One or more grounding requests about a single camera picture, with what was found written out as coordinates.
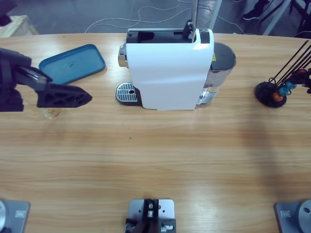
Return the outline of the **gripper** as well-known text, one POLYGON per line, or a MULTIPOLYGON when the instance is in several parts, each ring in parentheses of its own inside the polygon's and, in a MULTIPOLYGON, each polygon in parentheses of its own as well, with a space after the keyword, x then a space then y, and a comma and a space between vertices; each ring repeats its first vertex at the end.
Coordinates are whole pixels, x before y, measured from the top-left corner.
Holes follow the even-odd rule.
POLYGON ((16 86, 36 90, 38 108, 78 108, 92 96, 78 86, 53 84, 52 78, 32 67, 32 59, 17 51, 0 49, 0 111, 22 112, 23 98, 16 86))

